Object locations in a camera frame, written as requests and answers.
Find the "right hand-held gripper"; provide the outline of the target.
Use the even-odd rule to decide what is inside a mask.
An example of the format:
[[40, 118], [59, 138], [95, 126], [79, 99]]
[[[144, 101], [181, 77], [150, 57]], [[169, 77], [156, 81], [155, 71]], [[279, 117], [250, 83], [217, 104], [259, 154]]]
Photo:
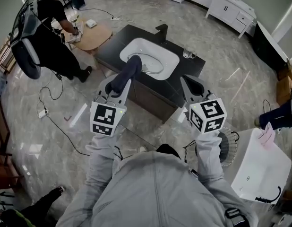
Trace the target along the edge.
[[221, 98], [217, 98], [206, 82], [192, 75], [180, 77], [186, 100], [185, 116], [200, 134], [219, 131], [225, 123], [227, 112]]

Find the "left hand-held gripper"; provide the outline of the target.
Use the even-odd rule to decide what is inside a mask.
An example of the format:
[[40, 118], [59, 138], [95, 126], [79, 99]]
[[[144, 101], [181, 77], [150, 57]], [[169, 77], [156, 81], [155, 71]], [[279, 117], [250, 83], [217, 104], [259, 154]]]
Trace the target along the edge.
[[90, 131], [97, 135], [112, 137], [118, 124], [127, 111], [125, 106], [132, 80], [129, 79], [122, 92], [118, 94], [107, 93], [106, 86], [110, 84], [117, 74], [104, 79], [98, 89], [97, 95], [90, 108]]

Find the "dark blue cloth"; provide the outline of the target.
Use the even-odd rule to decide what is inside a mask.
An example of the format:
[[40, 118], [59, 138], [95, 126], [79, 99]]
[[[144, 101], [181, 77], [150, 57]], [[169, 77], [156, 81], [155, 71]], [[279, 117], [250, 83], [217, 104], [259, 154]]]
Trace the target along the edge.
[[110, 82], [113, 92], [122, 93], [128, 80], [133, 79], [142, 70], [142, 61], [138, 55], [133, 55], [127, 61], [122, 71]]

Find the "person's right forearm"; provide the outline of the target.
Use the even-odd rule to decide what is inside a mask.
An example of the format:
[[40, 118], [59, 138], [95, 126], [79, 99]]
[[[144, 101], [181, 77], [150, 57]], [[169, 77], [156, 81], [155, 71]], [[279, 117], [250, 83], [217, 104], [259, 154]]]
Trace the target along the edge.
[[195, 138], [198, 158], [198, 174], [202, 184], [209, 184], [223, 178], [220, 163], [220, 148], [222, 141], [219, 131], [200, 134]]

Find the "person's left forearm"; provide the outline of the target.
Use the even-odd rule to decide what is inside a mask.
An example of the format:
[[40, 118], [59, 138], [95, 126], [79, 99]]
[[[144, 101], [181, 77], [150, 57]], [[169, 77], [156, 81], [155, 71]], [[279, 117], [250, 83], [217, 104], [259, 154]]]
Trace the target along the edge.
[[118, 126], [112, 137], [94, 135], [91, 142], [85, 146], [88, 153], [97, 152], [104, 157], [113, 160], [112, 173], [114, 174], [118, 168], [118, 164], [123, 159], [120, 147], [117, 146], [117, 141], [125, 131], [123, 126]]

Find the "clear glass mug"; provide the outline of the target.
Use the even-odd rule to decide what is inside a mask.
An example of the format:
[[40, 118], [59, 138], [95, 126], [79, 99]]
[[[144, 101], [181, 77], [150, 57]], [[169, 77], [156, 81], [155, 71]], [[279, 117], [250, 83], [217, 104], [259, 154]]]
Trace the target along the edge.
[[193, 47], [191, 46], [185, 46], [183, 48], [183, 57], [186, 58], [186, 59], [194, 59], [196, 58], [197, 56], [197, 53], [196, 51], [194, 50]]

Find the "black-topped sink cabinet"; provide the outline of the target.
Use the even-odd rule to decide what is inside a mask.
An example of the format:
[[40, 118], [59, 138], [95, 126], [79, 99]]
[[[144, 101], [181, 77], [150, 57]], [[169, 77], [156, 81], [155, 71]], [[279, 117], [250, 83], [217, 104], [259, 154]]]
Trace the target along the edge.
[[155, 34], [138, 27], [127, 25], [111, 39], [105, 42], [97, 50], [95, 58], [104, 67], [119, 73], [125, 66], [120, 59], [120, 52], [134, 39], [143, 38], [157, 44], [180, 58], [180, 62], [166, 80], [156, 80], [141, 72], [135, 77], [129, 90], [128, 98], [156, 116], [162, 122], [166, 122], [171, 115], [185, 104], [180, 77], [184, 74], [198, 77], [205, 65], [205, 61], [199, 57], [186, 59], [183, 57], [183, 48], [166, 40], [158, 43]]

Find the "white sink basin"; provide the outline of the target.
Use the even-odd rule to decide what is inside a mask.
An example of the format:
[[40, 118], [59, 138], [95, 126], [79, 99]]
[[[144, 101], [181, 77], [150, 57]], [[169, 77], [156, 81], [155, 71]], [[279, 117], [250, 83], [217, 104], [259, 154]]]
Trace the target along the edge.
[[127, 62], [127, 56], [136, 52], [154, 56], [163, 64], [164, 70], [160, 74], [148, 74], [156, 80], [168, 79], [180, 62], [180, 58], [175, 53], [143, 38], [132, 40], [120, 52], [120, 59]]

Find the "round wooden side table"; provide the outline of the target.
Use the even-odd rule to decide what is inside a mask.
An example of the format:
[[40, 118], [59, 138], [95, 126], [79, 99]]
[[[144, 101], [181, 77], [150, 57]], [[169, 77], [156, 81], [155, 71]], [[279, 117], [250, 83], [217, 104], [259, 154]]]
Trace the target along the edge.
[[81, 35], [80, 40], [69, 45], [90, 55], [95, 54], [98, 48], [112, 36], [112, 30], [103, 24], [97, 24], [89, 28], [86, 21], [79, 19], [78, 27]]

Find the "white plastic drawer box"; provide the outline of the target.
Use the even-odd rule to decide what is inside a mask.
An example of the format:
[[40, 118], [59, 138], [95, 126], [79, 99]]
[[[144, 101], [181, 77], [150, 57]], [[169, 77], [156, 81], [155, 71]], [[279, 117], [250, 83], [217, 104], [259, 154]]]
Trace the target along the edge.
[[72, 25], [78, 31], [78, 34], [77, 35], [74, 35], [72, 33], [65, 34], [65, 42], [70, 43], [70, 44], [75, 43], [75, 42], [80, 42], [81, 37], [84, 33], [84, 27], [85, 27], [82, 21], [73, 23]]

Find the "ribbed grey round bin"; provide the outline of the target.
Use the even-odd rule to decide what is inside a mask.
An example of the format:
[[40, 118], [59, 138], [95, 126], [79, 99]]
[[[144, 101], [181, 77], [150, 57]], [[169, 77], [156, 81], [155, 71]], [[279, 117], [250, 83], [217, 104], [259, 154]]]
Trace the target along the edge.
[[218, 135], [222, 139], [220, 148], [220, 162], [222, 167], [231, 165], [236, 157], [239, 134], [229, 128], [222, 128]]

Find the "dark bathtub with white rim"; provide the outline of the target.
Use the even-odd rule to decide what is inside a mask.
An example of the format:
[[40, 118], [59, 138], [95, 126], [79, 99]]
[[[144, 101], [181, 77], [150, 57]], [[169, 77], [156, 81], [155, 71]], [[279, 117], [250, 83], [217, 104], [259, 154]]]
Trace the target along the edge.
[[256, 24], [251, 45], [255, 54], [276, 72], [280, 71], [285, 65], [292, 66], [280, 45], [259, 21]]

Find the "pink cloth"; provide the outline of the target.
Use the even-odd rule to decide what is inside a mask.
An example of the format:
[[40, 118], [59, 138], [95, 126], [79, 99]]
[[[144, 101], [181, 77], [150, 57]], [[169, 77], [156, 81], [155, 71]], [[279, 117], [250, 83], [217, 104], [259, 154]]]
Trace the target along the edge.
[[270, 122], [268, 122], [264, 130], [261, 130], [261, 135], [258, 137], [258, 140], [265, 149], [271, 149], [273, 147], [275, 131]]

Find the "white vanity cabinet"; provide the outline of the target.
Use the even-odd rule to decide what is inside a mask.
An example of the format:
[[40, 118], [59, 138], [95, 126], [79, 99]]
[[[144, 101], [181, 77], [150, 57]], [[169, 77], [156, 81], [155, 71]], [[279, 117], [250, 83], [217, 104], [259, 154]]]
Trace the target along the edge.
[[210, 15], [239, 32], [239, 38], [256, 19], [254, 9], [241, 0], [212, 0], [205, 18]]

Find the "cardboard box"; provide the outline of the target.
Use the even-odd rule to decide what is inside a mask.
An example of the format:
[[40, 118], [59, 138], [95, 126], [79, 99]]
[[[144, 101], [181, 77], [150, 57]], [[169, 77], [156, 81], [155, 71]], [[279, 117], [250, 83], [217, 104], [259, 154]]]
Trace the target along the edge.
[[276, 84], [276, 101], [282, 106], [291, 99], [292, 80], [289, 76], [278, 81]]
[[278, 80], [289, 77], [292, 80], [292, 64], [287, 60], [286, 64], [277, 72]]

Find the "dark car body mock-up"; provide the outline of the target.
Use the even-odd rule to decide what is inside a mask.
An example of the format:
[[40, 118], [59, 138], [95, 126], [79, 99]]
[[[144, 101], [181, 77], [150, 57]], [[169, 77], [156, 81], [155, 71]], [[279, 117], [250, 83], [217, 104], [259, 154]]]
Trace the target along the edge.
[[26, 0], [15, 18], [10, 33], [10, 46], [16, 62], [31, 79], [38, 79], [41, 75], [40, 60], [30, 41], [42, 24], [37, 14], [37, 1]]

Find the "white freestanding sink unit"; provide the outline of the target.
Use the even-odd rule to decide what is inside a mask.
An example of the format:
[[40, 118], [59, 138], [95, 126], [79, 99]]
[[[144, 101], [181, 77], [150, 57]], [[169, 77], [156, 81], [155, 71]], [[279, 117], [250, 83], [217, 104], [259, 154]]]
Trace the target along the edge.
[[279, 193], [278, 186], [284, 190], [291, 159], [275, 143], [271, 149], [265, 149], [258, 140], [259, 128], [238, 134], [236, 157], [224, 171], [225, 179], [242, 199], [255, 202], [256, 197], [274, 199]]

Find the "person's grey jacket torso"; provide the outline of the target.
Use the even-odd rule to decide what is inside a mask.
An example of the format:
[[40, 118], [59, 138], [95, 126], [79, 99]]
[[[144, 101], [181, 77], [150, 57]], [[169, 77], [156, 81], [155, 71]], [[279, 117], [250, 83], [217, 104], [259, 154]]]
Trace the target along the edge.
[[229, 208], [257, 227], [255, 212], [224, 178], [202, 184], [180, 159], [155, 151], [121, 162], [113, 175], [112, 160], [93, 152], [57, 227], [233, 227]]

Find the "black curved faucet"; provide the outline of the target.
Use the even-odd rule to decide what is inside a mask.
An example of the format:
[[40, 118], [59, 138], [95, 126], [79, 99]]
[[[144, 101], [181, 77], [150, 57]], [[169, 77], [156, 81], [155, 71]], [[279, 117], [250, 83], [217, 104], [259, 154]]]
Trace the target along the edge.
[[270, 200], [270, 199], [265, 199], [265, 198], [262, 198], [262, 197], [256, 197], [255, 200], [256, 201], [259, 201], [259, 202], [271, 204], [272, 202], [274, 202], [275, 200], [277, 200], [280, 197], [280, 195], [281, 195], [281, 192], [282, 192], [281, 187], [278, 186], [277, 189], [278, 189], [279, 193], [278, 193], [278, 195], [274, 199], [271, 199]]

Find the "brown wooden shelf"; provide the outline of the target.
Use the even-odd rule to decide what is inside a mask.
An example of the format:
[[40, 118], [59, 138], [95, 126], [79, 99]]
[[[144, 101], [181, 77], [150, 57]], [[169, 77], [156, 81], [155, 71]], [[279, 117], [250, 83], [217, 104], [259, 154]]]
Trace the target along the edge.
[[13, 189], [16, 191], [22, 187], [23, 175], [15, 167], [12, 154], [7, 152], [9, 138], [10, 130], [0, 100], [0, 190]]

